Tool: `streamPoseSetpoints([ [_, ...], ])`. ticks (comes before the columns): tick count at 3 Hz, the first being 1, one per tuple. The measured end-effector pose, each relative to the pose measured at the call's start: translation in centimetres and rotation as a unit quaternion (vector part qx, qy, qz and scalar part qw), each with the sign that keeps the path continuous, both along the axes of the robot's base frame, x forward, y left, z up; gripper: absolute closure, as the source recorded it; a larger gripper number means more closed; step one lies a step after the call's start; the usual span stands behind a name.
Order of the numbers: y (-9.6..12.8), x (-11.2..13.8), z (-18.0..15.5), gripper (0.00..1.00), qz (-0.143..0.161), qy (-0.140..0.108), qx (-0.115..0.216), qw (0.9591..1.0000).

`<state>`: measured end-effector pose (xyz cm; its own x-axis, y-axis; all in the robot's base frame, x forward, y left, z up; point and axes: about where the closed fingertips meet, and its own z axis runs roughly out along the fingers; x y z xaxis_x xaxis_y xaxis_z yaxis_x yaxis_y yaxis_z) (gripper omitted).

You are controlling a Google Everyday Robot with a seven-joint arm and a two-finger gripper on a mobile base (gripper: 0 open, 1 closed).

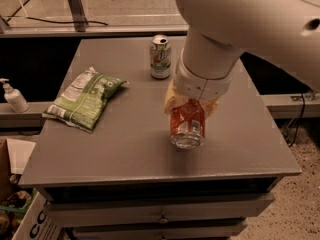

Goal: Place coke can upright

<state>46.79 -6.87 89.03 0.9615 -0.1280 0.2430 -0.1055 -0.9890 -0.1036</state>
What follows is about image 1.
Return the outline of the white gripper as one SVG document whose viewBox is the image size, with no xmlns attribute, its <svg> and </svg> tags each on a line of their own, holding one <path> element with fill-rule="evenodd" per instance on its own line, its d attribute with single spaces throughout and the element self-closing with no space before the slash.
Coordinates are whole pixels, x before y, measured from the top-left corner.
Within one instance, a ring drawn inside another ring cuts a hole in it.
<svg viewBox="0 0 320 240">
<path fill-rule="evenodd" d="M 196 69 L 203 71 L 196 73 L 184 60 L 182 52 L 170 81 L 164 101 L 164 113 L 170 114 L 173 108 L 184 105 L 189 98 L 203 99 L 201 102 L 205 118 L 209 118 L 218 107 L 217 98 L 223 96 L 229 89 L 233 62 L 230 59 L 204 57 L 196 62 Z"/>
</svg>

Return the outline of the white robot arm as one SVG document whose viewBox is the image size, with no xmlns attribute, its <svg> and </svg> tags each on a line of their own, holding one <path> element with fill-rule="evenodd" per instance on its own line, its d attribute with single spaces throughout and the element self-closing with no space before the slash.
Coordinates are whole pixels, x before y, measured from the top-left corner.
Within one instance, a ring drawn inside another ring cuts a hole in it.
<svg viewBox="0 0 320 240">
<path fill-rule="evenodd" d="M 211 115 L 245 52 L 319 90 L 319 0 L 175 1 L 189 29 L 166 93 L 167 114 L 195 99 Z"/>
</svg>

